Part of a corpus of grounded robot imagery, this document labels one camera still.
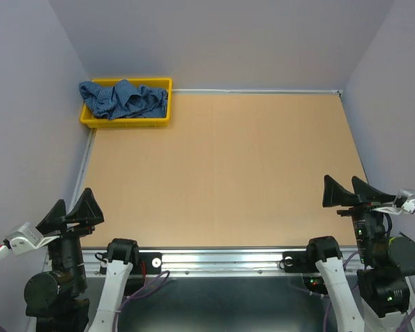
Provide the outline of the blue plaid long sleeve shirt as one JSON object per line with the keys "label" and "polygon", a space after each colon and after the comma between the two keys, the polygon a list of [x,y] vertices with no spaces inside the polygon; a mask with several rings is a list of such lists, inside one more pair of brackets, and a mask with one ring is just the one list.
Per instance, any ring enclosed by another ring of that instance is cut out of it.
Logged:
{"label": "blue plaid long sleeve shirt", "polygon": [[128,80],[120,80],[113,86],[84,81],[79,84],[79,92],[95,118],[117,120],[167,115],[168,92],[163,88],[134,86]]}

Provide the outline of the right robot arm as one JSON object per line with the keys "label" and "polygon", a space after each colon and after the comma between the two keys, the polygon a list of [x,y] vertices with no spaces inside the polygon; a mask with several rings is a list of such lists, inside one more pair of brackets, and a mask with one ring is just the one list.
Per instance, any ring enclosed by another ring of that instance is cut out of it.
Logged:
{"label": "right robot arm", "polygon": [[405,331],[415,316],[406,280],[415,275],[415,242],[403,234],[391,235],[391,218],[415,213],[415,191],[387,194],[357,176],[351,183],[352,192],[326,175],[322,205],[337,207],[338,215],[352,220],[364,266],[356,273],[363,309],[358,309],[353,298],[334,237],[310,239],[305,264],[321,274],[339,331]]}

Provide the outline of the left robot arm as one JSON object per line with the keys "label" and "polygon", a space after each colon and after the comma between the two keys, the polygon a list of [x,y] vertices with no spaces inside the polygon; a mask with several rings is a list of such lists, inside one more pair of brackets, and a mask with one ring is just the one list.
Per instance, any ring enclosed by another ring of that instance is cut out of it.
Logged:
{"label": "left robot arm", "polygon": [[59,200],[38,223],[36,229],[47,241],[50,270],[31,277],[24,288],[26,315],[35,319],[36,331],[116,331],[116,316],[129,275],[139,267],[140,251],[133,239],[109,242],[103,256],[103,289],[90,318],[90,273],[81,240],[103,222],[103,211],[87,187],[71,211]]}

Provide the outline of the yellow plastic bin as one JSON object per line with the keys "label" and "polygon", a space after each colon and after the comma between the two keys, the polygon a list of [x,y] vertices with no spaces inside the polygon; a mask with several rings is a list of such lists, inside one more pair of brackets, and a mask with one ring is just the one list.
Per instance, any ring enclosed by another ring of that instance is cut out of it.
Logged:
{"label": "yellow plastic bin", "polygon": [[167,115],[165,118],[121,118],[107,120],[95,118],[91,110],[85,105],[80,114],[80,122],[91,129],[134,128],[134,127],[166,127],[171,115],[172,79],[169,77],[141,77],[141,78],[100,78],[90,80],[102,86],[113,86],[120,80],[128,80],[134,86],[145,85],[152,88],[163,88],[168,92]]}

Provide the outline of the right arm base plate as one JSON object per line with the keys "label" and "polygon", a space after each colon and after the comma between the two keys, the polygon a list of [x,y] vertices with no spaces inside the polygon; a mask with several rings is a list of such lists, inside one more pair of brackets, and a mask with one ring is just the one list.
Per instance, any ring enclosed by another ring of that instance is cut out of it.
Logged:
{"label": "right arm base plate", "polygon": [[286,273],[317,273],[315,263],[306,251],[285,251],[279,267]]}

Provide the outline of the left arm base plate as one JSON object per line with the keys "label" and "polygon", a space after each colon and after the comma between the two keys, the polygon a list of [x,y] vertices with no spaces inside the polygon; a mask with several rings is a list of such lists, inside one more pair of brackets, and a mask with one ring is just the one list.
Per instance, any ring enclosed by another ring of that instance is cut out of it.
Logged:
{"label": "left arm base plate", "polygon": [[[98,273],[106,275],[107,253],[96,252],[94,257],[100,262]],[[139,261],[130,272],[133,276],[158,275],[161,272],[162,254],[160,252],[140,252]]]}

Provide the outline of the aluminium mounting rail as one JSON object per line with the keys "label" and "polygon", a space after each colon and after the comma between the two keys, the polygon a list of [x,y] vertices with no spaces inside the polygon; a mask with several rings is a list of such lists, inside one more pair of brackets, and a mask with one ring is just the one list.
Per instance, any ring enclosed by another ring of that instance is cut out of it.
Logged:
{"label": "aluminium mounting rail", "polygon": [[170,277],[281,277],[279,267],[285,251],[305,251],[304,247],[227,248],[142,248],[140,252],[160,252],[161,272]]}

